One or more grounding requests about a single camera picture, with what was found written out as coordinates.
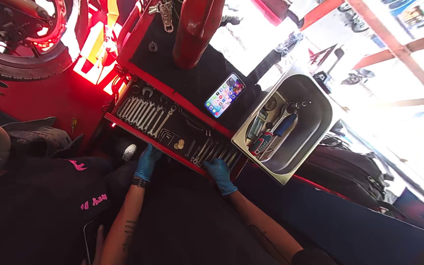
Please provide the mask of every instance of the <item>black fabric mat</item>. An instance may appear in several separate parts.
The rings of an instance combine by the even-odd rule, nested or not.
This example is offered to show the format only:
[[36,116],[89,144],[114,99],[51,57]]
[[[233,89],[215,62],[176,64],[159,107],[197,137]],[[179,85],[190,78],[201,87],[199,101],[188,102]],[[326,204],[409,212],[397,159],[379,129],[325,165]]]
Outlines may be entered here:
[[[174,31],[167,33],[163,29],[161,16],[155,15],[130,62],[180,93],[201,112],[236,132],[266,94],[256,82],[267,69],[261,69],[260,72],[264,73],[260,75],[253,71],[249,77],[244,76],[210,45],[205,49],[196,67],[189,70],[180,69],[174,64],[172,57],[178,26],[177,18],[173,18]],[[156,53],[148,50],[151,41],[158,45]],[[231,73],[236,73],[243,80],[246,89],[219,118],[214,118],[206,110],[204,103]]]

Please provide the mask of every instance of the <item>bolt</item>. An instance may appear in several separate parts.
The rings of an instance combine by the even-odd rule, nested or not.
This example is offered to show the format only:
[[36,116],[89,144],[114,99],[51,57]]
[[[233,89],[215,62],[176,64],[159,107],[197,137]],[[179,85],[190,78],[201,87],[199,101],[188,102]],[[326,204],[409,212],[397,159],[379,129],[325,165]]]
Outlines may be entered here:
[[10,16],[10,17],[12,17],[14,14],[12,13],[12,10],[11,9],[9,9],[9,8],[5,8],[4,9],[4,12],[6,12],[6,14],[8,15],[8,16]]
[[156,52],[158,51],[158,46],[156,45],[156,43],[154,41],[150,42],[150,44],[148,45],[148,49],[151,52]]

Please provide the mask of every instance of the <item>tool drawer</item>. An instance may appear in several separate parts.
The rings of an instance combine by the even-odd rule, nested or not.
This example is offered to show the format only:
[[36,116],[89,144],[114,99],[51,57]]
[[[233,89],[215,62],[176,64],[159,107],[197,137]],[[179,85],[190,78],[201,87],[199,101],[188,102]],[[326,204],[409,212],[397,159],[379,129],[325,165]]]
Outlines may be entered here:
[[206,177],[203,161],[223,159],[235,178],[247,160],[230,138],[141,79],[128,85],[105,118]]

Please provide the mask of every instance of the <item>tattoo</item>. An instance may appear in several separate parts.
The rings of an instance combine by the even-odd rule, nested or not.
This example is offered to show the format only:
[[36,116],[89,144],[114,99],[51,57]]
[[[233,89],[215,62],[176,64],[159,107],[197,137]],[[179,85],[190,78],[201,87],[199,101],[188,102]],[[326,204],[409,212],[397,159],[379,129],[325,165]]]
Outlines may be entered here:
[[133,229],[136,223],[137,223],[136,221],[132,221],[132,220],[126,221],[126,225],[125,225],[126,230],[124,230],[124,233],[127,234],[127,239],[125,240],[125,243],[122,244],[122,250],[124,252],[127,251],[127,248],[130,246],[130,244],[132,244],[132,234],[133,234]]

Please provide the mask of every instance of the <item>blue-handled tool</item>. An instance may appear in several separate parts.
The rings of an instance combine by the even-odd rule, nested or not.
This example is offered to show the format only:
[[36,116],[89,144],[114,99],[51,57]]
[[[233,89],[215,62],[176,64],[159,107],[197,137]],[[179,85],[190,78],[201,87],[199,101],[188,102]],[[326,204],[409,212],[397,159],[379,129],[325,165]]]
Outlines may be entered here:
[[276,136],[282,137],[284,132],[289,129],[292,124],[294,123],[295,119],[297,118],[297,111],[294,111],[291,115],[287,116],[277,127],[277,129],[274,131],[274,134],[272,136],[272,139],[270,142],[268,142],[264,148],[264,150],[261,152],[261,155],[258,159],[261,159],[263,155],[268,151],[269,147],[272,145],[274,140],[276,139]]

